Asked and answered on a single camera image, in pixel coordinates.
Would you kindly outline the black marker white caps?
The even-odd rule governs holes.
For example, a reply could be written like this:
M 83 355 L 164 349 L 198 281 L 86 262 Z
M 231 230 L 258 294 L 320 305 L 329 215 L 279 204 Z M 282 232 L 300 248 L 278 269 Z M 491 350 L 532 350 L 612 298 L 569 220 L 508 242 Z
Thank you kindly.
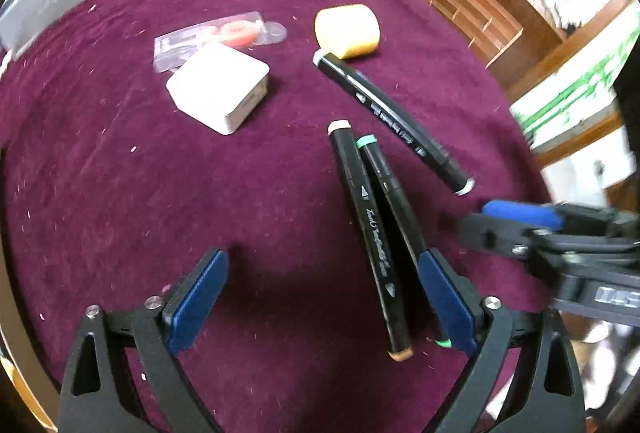
M 318 49 L 312 62 L 323 75 L 334 81 L 382 121 L 436 176 L 458 196 L 468 194 L 475 181 L 413 116 L 376 86 L 359 70 L 333 53 Z

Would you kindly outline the black marker yellow cap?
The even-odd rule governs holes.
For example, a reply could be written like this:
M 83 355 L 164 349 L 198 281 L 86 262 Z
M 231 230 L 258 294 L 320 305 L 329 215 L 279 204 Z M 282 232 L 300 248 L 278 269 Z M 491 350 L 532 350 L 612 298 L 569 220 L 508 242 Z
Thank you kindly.
M 350 122 L 330 122 L 328 138 L 370 264 L 388 338 L 387 353 L 394 361 L 407 361 L 413 355 L 413 349 L 404 302 L 397 286 L 381 213 Z

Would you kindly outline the black marker green cap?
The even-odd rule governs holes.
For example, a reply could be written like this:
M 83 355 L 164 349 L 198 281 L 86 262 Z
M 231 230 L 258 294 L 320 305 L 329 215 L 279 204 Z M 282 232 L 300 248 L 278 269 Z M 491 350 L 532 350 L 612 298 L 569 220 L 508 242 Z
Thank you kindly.
M 435 343 L 449 349 L 451 341 L 431 308 L 418 276 L 420 254 L 428 247 L 419 219 L 385 158 L 378 139 L 373 134 L 367 134 L 358 138 L 356 144 L 370 176 L 376 200 L 381 205 L 409 328 L 418 331 L 419 326 L 426 323 L 424 312 L 429 312 L 434 321 Z

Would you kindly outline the cardboard box tray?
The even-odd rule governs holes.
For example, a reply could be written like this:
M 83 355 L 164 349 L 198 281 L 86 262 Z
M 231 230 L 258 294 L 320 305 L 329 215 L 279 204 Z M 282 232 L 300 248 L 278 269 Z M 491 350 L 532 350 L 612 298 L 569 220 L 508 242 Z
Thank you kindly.
M 40 363 L 16 304 L 1 251 L 1 361 L 28 414 L 43 432 L 58 431 L 58 390 Z

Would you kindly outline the maroon tablecloth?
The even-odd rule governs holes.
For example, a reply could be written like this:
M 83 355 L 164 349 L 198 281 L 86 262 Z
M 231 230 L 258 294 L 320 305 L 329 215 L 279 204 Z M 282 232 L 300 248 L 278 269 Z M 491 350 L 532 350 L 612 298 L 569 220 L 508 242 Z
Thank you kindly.
M 322 8 L 366 4 L 382 29 L 358 68 L 474 179 L 458 197 L 383 124 L 314 67 Z M 222 136 L 178 112 L 153 43 L 256 11 L 288 30 L 253 55 L 266 98 Z M 548 290 L 521 264 L 465 249 L 457 220 L 494 198 L 544 202 L 537 162 L 502 89 L 425 0 L 87 0 L 1 81 L 4 225 L 36 352 L 63 377 L 85 308 L 132 309 L 208 250 L 226 288 L 192 349 L 194 387 L 228 432 L 419 432 L 465 358 L 433 342 L 425 306 L 414 352 L 386 351 L 366 257 L 326 136 L 372 133 L 433 245 L 484 294 L 537 311 Z

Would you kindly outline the white square charger box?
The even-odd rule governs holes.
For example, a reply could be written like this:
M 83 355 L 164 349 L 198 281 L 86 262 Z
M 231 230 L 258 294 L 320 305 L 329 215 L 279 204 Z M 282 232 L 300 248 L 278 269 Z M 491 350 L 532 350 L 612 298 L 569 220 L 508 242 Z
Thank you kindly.
M 269 66 L 221 43 L 196 51 L 168 78 L 176 107 L 220 135 L 231 135 L 268 92 Z

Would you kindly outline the yellow round sponge ball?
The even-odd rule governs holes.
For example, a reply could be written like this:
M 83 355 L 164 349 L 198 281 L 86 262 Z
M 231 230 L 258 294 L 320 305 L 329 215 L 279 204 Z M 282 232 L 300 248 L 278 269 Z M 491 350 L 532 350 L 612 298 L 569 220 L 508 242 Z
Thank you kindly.
M 314 19 L 314 35 L 320 49 L 349 60 L 375 52 L 381 29 L 367 5 L 349 4 L 321 10 Z

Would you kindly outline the clear plastic packet red item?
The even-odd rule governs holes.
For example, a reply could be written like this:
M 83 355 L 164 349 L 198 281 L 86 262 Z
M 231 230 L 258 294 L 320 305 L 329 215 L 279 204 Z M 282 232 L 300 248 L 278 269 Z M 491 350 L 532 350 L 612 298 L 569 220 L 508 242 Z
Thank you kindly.
M 265 22 L 258 11 L 221 17 L 162 34 L 154 39 L 153 68 L 156 72 L 177 69 L 209 43 L 221 43 L 232 49 L 283 42 L 285 26 Z

